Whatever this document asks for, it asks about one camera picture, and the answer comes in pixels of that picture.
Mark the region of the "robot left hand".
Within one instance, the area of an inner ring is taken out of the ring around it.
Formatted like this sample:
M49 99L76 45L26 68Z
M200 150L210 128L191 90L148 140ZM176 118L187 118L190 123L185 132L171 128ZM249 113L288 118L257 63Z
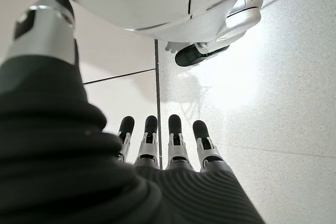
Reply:
M193 123L201 170L181 120L169 118L169 160L149 116L133 165L134 119L117 135L90 104L69 0L39 0L15 24L1 62L1 223L263 223L203 121Z

